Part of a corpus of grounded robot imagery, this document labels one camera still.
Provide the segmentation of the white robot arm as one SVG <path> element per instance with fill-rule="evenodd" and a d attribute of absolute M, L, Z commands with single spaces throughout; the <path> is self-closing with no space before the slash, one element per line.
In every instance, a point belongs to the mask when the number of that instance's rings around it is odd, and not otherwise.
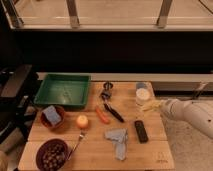
<path fill-rule="evenodd" d="M 152 108 L 160 109 L 168 118 L 185 121 L 213 139 L 213 104 L 200 100 L 152 100 Z"/>

